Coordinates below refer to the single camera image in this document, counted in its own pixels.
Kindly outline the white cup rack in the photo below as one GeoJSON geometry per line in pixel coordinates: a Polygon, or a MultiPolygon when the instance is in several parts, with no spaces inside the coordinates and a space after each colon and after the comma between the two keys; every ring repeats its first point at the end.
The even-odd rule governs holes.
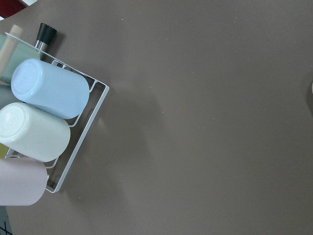
{"type": "Polygon", "coordinates": [[[63,152],[63,154],[60,155],[60,157],[56,158],[53,161],[45,163],[45,167],[48,173],[46,190],[50,193],[56,193],[61,189],[62,184],[66,179],[72,163],[74,162],[75,157],[79,152],[79,149],[86,135],[88,134],[89,129],[92,126],[92,123],[95,120],[98,111],[100,110],[102,104],[105,102],[105,98],[110,90],[110,87],[102,81],[93,78],[92,76],[87,75],[84,72],[79,71],[78,69],[75,69],[69,64],[63,62],[62,60],[50,55],[49,53],[39,48],[36,48],[35,46],[20,39],[19,37],[12,35],[11,33],[6,32],[5,35],[18,41],[19,43],[22,43],[32,48],[33,50],[41,52],[45,55],[44,61],[54,66],[66,69],[68,71],[83,76],[89,85],[89,101],[83,112],[72,119],[66,120],[71,129],[71,137],[68,147],[63,152]]]}

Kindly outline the light blue cup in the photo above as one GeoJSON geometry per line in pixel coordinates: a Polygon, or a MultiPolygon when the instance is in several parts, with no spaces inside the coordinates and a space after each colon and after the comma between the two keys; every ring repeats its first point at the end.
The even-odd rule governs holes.
{"type": "Polygon", "coordinates": [[[37,59],[16,67],[11,90],[17,99],[63,119],[81,114],[89,100],[83,76],[37,59]]]}

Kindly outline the white cup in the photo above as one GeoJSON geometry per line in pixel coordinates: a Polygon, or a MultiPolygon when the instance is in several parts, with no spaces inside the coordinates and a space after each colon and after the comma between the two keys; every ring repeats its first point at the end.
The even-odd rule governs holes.
{"type": "Polygon", "coordinates": [[[0,142],[40,162],[50,162],[65,151],[70,127],[59,117],[26,103],[15,102],[0,110],[0,142]]]}

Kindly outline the black capped metal bottle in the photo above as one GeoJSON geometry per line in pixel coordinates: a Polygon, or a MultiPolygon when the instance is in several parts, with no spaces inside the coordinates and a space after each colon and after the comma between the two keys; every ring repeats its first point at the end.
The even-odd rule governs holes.
{"type": "Polygon", "coordinates": [[[53,39],[55,38],[56,34],[57,34],[56,29],[45,23],[41,23],[34,44],[35,48],[38,48],[41,51],[46,51],[48,46],[52,43],[53,39]]]}

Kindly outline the pink cup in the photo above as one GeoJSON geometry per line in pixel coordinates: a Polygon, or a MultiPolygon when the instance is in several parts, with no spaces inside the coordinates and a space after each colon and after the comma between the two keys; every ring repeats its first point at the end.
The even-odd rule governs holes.
{"type": "Polygon", "coordinates": [[[45,165],[32,158],[0,161],[0,204],[30,206],[43,195],[48,176],[45,165]]]}

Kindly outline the wooden rod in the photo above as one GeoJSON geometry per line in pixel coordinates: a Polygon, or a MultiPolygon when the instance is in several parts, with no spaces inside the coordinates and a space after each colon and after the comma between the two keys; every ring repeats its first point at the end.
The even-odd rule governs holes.
{"type": "Polygon", "coordinates": [[[18,39],[21,38],[23,29],[18,25],[14,24],[7,34],[3,46],[0,49],[0,75],[5,71],[9,60],[17,47],[18,39]]]}

